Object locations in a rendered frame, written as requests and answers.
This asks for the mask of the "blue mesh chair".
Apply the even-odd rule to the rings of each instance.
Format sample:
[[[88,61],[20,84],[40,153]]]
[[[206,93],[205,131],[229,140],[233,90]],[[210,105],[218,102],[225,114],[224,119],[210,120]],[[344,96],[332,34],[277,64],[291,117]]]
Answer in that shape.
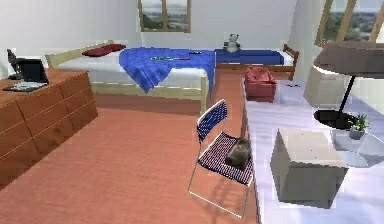
[[[230,149],[235,145],[238,139],[244,139],[242,137],[233,137],[227,134],[224,129],[221,129],[220,133],[214,138],[214,140],[207,146],[205,150],[202,150],[202,144],[205,141],[211,130],[220,122],[226,123],[228,117],[227,104],[224,99],[219,100],[207,109],[197,120],[196,132],[199,143],[198,156],[196,158],[194,168],[188,183],[187,192],[223,211],[234,215],[235,217],[242,219],[245,215],[247,200],[250,191],[250,186],[254,181],[254,170],[252,162],[252,152],[250,160],[244,170],[239,170],[234,167],[225,164],[225,158],[228,155]],[[213,173],[217,173],[229,180],[234,180],[239,184],[244,185],[247,190],[243,202],[243,209],[241,214],[222,207],[221,205],[204,198],[203,196],[193,192],[191,185],[195,176],[196,168],[200,165],[202,168],[209,170]]]

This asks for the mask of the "blue blanket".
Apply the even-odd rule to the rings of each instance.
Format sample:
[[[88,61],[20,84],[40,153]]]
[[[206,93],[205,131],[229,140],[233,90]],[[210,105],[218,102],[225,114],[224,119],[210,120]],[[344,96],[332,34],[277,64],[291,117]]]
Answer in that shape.
[[[201,55],[191,55],[190,51],[200,51]],[[191,60],[153,61],[154,56],[190,57]],[[148,93],[150,89],[162,82],[172,69],[203,69],[208,80],[214,80],[215,52],[210,50],[170,49],[170,48],[130,48],[119,54],[120,67]]]

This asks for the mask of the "dark brown bag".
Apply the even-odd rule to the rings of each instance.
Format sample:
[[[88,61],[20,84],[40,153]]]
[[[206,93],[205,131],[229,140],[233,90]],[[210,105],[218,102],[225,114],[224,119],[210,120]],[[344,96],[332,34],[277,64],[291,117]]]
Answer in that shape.
[[[225,158],[225,164],[239,170],[244,170],[250,160],[250,142],[246,139],[238,139]]]

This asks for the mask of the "grey teddy bear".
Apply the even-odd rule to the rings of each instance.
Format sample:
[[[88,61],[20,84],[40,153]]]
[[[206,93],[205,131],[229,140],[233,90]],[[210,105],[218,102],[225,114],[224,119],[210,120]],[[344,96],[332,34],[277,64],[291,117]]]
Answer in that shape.
[[[224,43],[223,49],[229,53],[238,52],[240,50],[240,44],[237,42],[239,35],[232,33],[229,36],[229,41]]]

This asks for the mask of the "dark wooden bed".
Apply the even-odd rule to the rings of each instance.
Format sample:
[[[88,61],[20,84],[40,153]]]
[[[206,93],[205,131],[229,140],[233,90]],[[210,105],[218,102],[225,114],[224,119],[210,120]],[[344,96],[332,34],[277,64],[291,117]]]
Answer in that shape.
[[[219,69],[242,70],[248,66],[263,66],[279,75],[285,74],[292,80],[300,53],[287,44],[282,50],[239,50],[229,53],[224,49],[215,49],[216,67]]]

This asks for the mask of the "light wooden bed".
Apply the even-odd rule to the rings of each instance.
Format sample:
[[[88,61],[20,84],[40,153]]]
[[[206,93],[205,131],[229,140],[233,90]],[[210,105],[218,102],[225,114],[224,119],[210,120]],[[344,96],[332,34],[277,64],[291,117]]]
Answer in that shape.
[[[50,68],[87,70],[94,93],[189,99],[200,102],[200,113],[206,110],[209,93],[208,74],[199,68],[176,68],[147,93],[119,65],[121,51],[102,57],[87,57],[86,50],[113,44],[113,40],[62,53],[47,54]]]

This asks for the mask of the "wooden framed window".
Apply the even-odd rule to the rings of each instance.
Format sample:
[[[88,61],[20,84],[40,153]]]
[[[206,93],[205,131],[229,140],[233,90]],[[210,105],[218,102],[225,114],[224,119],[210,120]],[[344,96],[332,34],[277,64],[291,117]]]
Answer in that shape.
[[[314,44],[376,42],[384,28],[384,0],[325,0]]]
[[[191,0],[138,0],[142,32],[191,32]]]

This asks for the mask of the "dark red pillow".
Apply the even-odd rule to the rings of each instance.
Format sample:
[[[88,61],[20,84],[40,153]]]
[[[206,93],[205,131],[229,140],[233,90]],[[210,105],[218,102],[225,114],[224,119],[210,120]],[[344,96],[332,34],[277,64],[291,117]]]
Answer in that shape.
[[[108,55],[109,53],[117,52],[125,48],[126,46],[123,44],[109,44],[106,46],[86,50],[82,53],[82,55],[88,57],[102,57]]]

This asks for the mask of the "white desk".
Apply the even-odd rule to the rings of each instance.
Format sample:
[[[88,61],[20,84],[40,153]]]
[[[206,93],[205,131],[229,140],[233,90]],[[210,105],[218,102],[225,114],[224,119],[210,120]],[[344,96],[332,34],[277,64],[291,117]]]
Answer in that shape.
[[[367,133],[349,138],[314,118],[304,85],[277,84],[272,103],[247,100],[260,224],[384,224],[384,115],[351,96]]]

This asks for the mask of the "grey cardboard box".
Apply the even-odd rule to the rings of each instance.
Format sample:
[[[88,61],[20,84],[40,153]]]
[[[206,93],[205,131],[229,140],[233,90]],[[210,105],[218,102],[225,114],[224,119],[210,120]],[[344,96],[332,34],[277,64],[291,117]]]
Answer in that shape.
[[[329,209],[348,167],[323,132],[279,129],[270,162],[280,202]]]

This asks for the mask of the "beige cardboard box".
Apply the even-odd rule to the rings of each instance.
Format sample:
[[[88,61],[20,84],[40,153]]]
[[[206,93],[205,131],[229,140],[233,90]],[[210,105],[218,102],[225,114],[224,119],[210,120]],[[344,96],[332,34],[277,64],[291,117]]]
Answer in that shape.
[[[304,98],[317,108],[338,109],[343,100],[348,76],[312,66],[304,90]]]

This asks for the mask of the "brown wooden chest of drawers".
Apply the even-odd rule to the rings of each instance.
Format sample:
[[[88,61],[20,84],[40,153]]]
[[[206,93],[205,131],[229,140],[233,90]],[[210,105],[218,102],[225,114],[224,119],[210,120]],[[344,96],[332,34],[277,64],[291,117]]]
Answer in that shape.
[[[97,116],[86,70],[46,70],[49,84],[30,93],[0,80],[0,190]]]

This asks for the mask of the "small green potted plant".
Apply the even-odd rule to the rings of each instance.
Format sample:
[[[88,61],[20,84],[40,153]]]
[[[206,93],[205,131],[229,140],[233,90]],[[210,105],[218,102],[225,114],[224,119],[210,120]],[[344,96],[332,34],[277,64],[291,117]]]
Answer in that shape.
[[[358,114],[356,118],[349,119],[348,123],[351,125],[349,137],[353,140],[360,140],[369,127],[369,121],[365,114]]]

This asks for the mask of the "black open laptop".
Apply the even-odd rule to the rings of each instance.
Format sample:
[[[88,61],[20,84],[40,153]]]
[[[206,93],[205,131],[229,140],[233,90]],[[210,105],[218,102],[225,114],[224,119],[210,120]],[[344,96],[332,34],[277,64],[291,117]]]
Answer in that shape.
[[[3,91],[32,92],[49,84],[45,68],[40,59],[19,59],[23,81],[3,88]]]

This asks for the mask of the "black desk lamp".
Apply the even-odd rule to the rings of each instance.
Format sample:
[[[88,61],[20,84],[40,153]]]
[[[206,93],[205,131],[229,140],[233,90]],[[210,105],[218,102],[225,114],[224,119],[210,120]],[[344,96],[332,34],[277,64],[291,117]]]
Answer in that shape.
[[[20,69],[18,68],[17,57],[12,52],[11,49],[7,50],[7,57],[8,57],[8,62],[10,63],[11,67],[14,70],[14,74],[10,75],[9,79],[10,80],[21,80],[23,78],[23,76],[22,76]]]

